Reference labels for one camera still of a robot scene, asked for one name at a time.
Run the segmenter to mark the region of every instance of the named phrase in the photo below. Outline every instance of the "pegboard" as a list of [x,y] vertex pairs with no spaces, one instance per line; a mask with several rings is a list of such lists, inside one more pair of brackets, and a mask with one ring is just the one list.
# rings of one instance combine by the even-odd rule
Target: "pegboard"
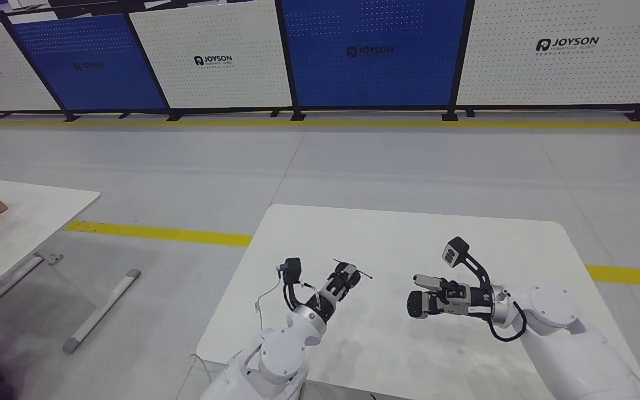
[[131,15],[173,108],[291,106],[270,0]]
[[282,0],[301,107],[446,106],[465,0]]
[[638,0],[476,0],[457,104],[638,103],[638,43]]
[[0,54],[0,111],[60,110],[3,25]]
[[68,110],[165,108],[124,16],[32,22],[14,28]]

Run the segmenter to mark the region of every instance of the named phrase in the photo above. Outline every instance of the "white partition panel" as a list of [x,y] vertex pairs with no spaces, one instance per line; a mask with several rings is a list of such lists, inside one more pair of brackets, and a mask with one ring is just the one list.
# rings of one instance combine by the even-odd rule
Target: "white partition panel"
[[131,15],[173,108],[291,106],[269,0]]
[[0,111],[60,110],[9,32],[0,25]]
[[639,43],[638,0],[476,0],[457,103],[638,103]]

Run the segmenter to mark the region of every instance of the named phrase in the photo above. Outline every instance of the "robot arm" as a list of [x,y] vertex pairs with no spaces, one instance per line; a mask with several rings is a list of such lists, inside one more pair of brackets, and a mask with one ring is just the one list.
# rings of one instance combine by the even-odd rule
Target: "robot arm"
[[[534,286],[511,293],[491,284],[485,269],[468,254],[469,245],[457,237],[443,259],[452,268],[466,265],[480,281],[471,287],[444,278],[415,275],[426,292],[411,292],[407,310],[414,318],[448,313],[485,320],[501,341],[520,339],[543,382],[558,400],[640,399],[633,372],[607,339],[580,317],[566,290]],[[494,325],[517,333],[498,336]]]
[[[340,262],[324,287],[302,304],[294,291],[294,285],[300,284],[300,259],[287,259],[278,273],[283,275],[285,301],[291,309],[287,328],[260,332],[229,361],[200,400],[297,398],[308,373],[306,348],[320,344],[337,303],[361,278],[361,272],[354,265]],[[254,358],[258,359],[257,373],[249,369]]]

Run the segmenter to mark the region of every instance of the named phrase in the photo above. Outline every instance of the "blue partition panel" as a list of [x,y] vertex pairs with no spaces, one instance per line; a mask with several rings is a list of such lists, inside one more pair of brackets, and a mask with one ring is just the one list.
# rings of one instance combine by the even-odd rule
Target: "blue partition panel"
[[165,105],[124,16],[14,25],[68,110],[143,110]]
[[449,104],[466,0],[282,0],[301,107]]

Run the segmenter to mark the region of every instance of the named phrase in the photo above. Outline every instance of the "metal table leg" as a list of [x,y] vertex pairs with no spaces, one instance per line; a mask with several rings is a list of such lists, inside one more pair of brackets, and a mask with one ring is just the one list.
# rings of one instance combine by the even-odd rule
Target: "metal table leg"
[[5,293],[7,293],[9,291],[9,289],[11,289],[22,278],[27,276],[27,274],[29,272],[31,272],[32,269],[37,267],[38,264],[40,264],[42,261],[44,261],[44,258],[42,258],[42,256],[34,255],[33,257],[31,257],[27,261],[23,262],[18,267],[18,269],[11,276],[9,276],[9,279],[7,280],[7,283],[4,286],[0,287],[0,296],[2,296]]
[[84,338],[87,337],[87,335],[93,328],[95,328],[102,317],[105,316],[107,311],[109,311],[109,309],[116,303],[116,301],[118,301],[118,299],[129,288],[129,286],[131,286],[133,281],[138,276],[140,276],[140,271],[138,271],[137,269],[132,269],[127,273],[127,275],[120,281],[120,283],[118,283],[118,286],[116,286],[111,294],[109,294],[107,303],[91,313],[91,315],[89,315],[89,318],[87,318],[87,320],[80,326],[80,328],[78,328],[76,333],[74,333],[69,339],[67,339],[67,341],[64,343],[64,346],[62,346],[62,351],[64,351],[65,354],[73,353],[78,348],[78,346],[80,346],[80,343],[82,343]]

